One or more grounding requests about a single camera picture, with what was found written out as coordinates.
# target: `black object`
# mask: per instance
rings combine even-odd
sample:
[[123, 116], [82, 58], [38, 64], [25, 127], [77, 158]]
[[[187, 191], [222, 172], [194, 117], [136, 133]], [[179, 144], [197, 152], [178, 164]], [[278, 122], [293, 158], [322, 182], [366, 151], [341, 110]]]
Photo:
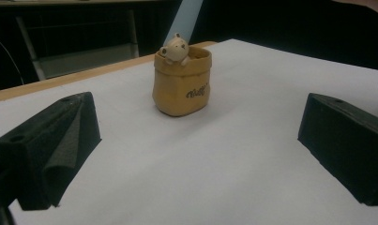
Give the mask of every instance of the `black object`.
[[309, 94], [299, 141], [360, 202], [378, 205], [378, 118], [340, 99]]
[[64, 97], [0, 138], [0, 206], [57, 206], [100, 142], [89, 92]]

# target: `ceramic pot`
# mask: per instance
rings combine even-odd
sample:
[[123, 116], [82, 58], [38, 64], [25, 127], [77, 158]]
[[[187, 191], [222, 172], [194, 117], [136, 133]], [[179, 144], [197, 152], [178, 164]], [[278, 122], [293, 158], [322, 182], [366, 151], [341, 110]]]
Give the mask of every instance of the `ceramic pot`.
[[159, 52], [155, 54], [153, 99], [163, 113], [171, 116], [194, 113], [209, 100], [212, 54], [189, 47], [189, 58], [184, 66], [180, 62], [169, 65]]

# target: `pencil holder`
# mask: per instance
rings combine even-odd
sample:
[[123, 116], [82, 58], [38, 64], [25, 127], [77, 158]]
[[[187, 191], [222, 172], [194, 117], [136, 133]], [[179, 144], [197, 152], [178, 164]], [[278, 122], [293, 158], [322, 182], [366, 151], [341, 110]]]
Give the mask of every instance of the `pencil holder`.
[[188, 58], [171, 61], [164, 48], [155, 54], [154, 60], [153, 99], [158, 109], [170, 116], [199, 111], [209, 100], [211, 52], [187, 46]]

